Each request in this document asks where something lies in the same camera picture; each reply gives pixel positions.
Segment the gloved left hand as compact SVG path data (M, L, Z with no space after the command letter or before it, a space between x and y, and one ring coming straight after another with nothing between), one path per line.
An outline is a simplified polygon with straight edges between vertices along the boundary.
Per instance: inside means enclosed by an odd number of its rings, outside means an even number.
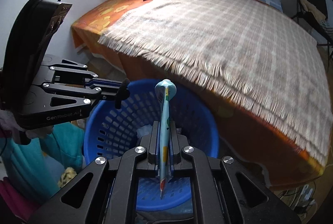
M26 130L20 127L12 112L1 110L1 136L11 137L16 144L28 145L35 138L45 138L51 134L54 126Z

